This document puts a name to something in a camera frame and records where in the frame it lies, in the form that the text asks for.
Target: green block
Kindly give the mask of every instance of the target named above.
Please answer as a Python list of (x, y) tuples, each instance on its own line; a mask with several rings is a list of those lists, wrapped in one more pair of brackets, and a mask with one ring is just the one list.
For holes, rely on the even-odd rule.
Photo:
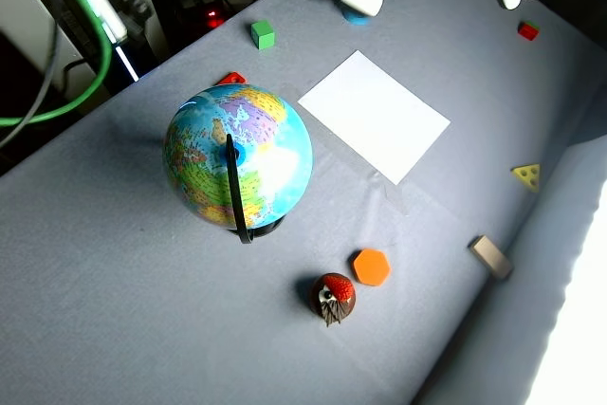
[(276, 40), (274, 29), (268, 21), (259, 21), (250, 27), (250, 35), (259, 49), (273, 47)]

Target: map on globe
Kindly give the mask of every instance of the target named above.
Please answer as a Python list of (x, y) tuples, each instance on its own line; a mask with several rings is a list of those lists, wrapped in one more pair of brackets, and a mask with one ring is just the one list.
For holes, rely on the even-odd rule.
[(225, 159), (228, 134), (238, 155), (247, 227), (275, 222), (304, 194), (312, 146), (295, 110), (264, 89), (217, 85), (179, 108), (164, 144), (164, 164), (174, 188), (197, 215), (234, 229)]

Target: red cube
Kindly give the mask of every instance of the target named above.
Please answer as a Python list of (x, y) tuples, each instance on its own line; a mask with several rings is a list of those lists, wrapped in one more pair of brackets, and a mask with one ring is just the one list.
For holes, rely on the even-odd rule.
[(521, 23), (519, 25), (519, 34), (532, 42), (540, 33), (540, 30), (531, 23)]

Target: green cable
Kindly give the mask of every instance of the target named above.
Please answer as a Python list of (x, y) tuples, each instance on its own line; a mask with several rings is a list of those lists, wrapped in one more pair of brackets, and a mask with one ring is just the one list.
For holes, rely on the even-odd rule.
[[(105, 79), (105, 76), (107, 75), (107, 71), (109, 70), (110, 61), (112, 60), (112, 46), (111, 46), (107, 36), (105, 35), (105, 31), (103, 30), (101, 20), (100, 20), (100, 18), (97, 17), (95, 12), (91, 9), (87, 0), (77, 0), (77, 1), (80, 4), (81, 8), (83, 9), (86, 17), (90, 21), (91, 25), (93, 26), (93, 29), (95, 30), (95, 32), (97, 34), (97, 38), (99, 39), (99, 45), (101, 48), (101, 64), (100, 64), (99, 71), (97, 73), (97, 76), (95, 76), (95, 78), (93, 79), (93, 82), (91, 83), (91, 85), (88, 86), (88, 88), (86, 90), (84, 90), (84, 92), (82, 92), (81, 95), (79, 95), (76, 99), (74, 99), (74, 101), (71, 101), (70, 103), (68, 103), (60, 108), (53, 109), (52, 111), (48, 111), (47, 113), (43, 113), (43, 114), (34, 116), (33, 118), (31, 118), (29, 123), (42, 122), (44, 120), (51, 120), (51, 119), (61, 116), (65, 113), (67, 113), (68, 111), (71, 111), (72, 109), (76, 108), (83, 101), (88, 99), (93, 94), (93, 92), (95, 92), (99, 88), (99, 86), (103, 82), (103, 79)], [(16, 125), (17, 123), (19, 123), (21, 121), (21, 119), (22, 118), (0, 118), (0, 127), (9, 127), (11, 125)]]

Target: yellow triangle block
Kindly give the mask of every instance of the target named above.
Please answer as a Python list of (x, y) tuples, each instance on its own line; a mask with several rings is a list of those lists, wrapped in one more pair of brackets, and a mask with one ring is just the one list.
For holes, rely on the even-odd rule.
[(512, 173), (521, 181), (531, 192), (540, 191), (540, 165), (526, 165), (512, 168)]

